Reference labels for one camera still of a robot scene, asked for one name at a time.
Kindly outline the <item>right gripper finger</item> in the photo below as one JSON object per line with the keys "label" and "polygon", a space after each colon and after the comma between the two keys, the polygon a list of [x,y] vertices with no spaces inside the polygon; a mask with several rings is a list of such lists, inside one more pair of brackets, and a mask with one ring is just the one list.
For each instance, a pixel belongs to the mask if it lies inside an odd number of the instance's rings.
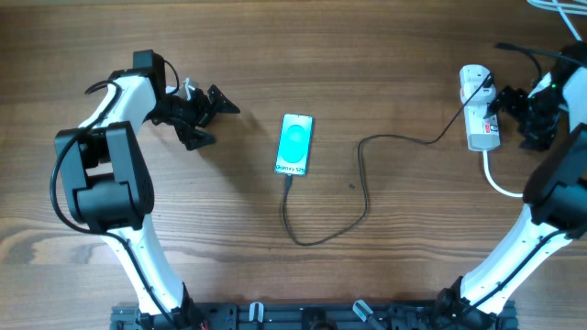
{"label": "right gripper finger", "polygon": [[545,151],[550,148],[556,136],[556,127],[520,126],[519,133],[524,137],[520,143],[521,149]]}
{"label": "right gripper finger", "polygon": [[506,111],[515,104],[515,90],[511,87],[504,87],[487,106],[484,119],[498,114],[499,111]]}

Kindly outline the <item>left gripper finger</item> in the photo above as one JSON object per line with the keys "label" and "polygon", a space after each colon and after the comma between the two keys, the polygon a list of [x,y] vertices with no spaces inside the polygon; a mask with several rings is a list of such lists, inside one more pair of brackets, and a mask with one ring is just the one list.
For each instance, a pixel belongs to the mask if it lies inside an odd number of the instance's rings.
{"label": "left gripper finger", "polygon": [[220,114],[239,114],[240,109],[233,104],[215,85],[212,84],[208,92],[208,98],[211,104],[211,110]]}
{"label": "left gripper finger", "polygon": [[196,128],[180,124],[175,124],[174,128],[178,139],[184,144],[187,150],[199,149],[216,142],[216,138],[213,135]]}

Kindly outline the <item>smartphone with cyan screen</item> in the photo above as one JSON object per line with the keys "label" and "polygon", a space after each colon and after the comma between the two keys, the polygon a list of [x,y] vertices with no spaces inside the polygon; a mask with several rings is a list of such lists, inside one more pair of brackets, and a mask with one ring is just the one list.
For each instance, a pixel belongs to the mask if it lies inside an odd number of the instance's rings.
{"label": "smartphone with cyan screen", "polygon": [[305,176],[313,136],[314,118],[310,115],[285,114],[276,154],[274,171]]}

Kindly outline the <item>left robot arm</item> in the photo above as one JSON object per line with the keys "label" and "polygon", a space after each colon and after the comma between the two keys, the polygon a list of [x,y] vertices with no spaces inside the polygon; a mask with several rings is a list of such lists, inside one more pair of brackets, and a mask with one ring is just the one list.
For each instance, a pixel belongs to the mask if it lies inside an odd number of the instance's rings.
{"label": "left robot arm", "polygon": [[55,137],[50,177],[56,215],[76,232],[101,237],[114,251],[138,304],[113,308],[113,329],[206,329],[206,314],[166,259],[151,213],[155,194],[137,135],[142,125],[174,127],[188,150],[215,143],[205,127],[239,109],[215,86],[166,82],[171,64],[151,49],[136,51],[129,69],[113,71],[87,93],[106,89],[95,112]]}

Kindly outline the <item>white charger plug adapter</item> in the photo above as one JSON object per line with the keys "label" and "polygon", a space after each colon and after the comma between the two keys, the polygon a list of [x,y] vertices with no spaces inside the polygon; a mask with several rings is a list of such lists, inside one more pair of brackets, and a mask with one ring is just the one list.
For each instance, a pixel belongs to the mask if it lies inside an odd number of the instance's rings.
{"label": "white charger plug adapter", "polygon": [[493,85],[483,87],[480,82],[466,82],[460,87],[460,100],[465,105],[481,105],[490,103],[496,96]]}

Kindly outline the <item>white power strip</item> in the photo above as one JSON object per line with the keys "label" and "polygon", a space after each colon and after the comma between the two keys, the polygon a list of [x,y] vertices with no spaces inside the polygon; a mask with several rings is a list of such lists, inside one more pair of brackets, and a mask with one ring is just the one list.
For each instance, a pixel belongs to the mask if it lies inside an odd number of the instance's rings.
{"label": "white power strip", "polygon": [[[484,79],[491,72],[479,64],[465,65],[460,69],[460,87],[464,83],[480,82],[483,87],[493,85],[493,79]],[[471,151],[489,151],[500,145],[497,115],[484,119],[488,104],[464,104],[464,121],[468,148]]]}

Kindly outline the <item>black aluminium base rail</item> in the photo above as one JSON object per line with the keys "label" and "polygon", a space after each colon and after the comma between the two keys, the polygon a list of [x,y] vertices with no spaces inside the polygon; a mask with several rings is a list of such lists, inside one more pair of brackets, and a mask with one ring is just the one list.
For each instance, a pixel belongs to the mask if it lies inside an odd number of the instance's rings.
{"label": "black aluminium base rail", "polygon": [[[385,329],[428,329],[426,313],[431,301],[370,303],[373,320]],[[350,303],[323,304],[265,304],[263,318],[258,321],[249,315],[247,304],[198,303],[196,308],[205,316],[204,329],[371,329],[372,323],[363,321],[352,311]]]}

